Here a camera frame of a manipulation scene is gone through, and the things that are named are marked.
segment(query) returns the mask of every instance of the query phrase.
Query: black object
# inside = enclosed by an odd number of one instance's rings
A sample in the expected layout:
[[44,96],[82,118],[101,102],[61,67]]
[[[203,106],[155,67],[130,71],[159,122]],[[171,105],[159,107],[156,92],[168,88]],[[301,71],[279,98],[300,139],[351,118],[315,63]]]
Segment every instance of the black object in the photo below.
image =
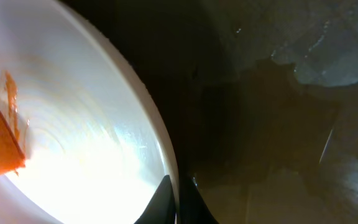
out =
[[[172,183],[169,176],[166,175],[136,224],[174,224],[175,215]],[[195,184],[187,177],[180,180],[180,219],[178,223],[218,224],[209,212]]]

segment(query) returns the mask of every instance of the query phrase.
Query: plate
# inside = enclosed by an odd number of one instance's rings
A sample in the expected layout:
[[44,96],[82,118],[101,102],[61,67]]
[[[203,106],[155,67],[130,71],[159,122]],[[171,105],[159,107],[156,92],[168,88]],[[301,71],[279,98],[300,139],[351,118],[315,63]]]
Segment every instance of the plate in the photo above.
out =
[[145,86],[59,2],[0,0],[0,110],[28,158],[0,177],[0,223],[134,223],[167,174],[178,195],[172,144]]

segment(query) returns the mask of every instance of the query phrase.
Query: wet floor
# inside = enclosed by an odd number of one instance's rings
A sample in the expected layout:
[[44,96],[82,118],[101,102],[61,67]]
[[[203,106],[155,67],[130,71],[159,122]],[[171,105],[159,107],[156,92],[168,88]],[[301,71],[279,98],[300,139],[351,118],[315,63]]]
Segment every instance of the wet floor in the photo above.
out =
[[66,0],[132,64],[220,223],[358,223],[358,0]]

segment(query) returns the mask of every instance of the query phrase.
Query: white plate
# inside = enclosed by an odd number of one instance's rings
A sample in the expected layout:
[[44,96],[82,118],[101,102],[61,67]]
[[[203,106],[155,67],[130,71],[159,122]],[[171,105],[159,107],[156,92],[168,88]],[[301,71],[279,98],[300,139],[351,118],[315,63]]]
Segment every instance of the white plate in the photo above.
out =
[[80,16],[54,0],[0,0],[9,119],[6,72],[29,160],[0,177],[0,223],[133,223],[166,174],[177,195],[175,155],[150,95]]

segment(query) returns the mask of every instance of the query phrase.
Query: wet surface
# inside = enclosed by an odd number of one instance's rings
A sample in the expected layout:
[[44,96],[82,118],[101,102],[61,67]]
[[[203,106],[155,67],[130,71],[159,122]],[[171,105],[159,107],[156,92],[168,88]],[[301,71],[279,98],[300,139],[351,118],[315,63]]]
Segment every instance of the wet surface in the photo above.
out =
[[358,223],[358,1],[72,1],[220,223]]

